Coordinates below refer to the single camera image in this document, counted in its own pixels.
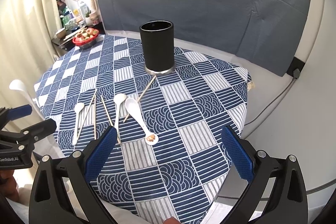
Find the person right hand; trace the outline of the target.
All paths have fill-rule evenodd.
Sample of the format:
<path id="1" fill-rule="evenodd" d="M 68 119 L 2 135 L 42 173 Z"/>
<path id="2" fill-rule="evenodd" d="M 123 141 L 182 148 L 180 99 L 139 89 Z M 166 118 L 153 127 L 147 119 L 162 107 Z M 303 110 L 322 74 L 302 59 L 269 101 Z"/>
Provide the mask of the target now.
<path id="1" fill-rule="evenodd" d="M 177 220 L 174 217 L 170 217 L 168 219 L 166 219 L 163 224 L 181 224 L 179 220 Z"/>

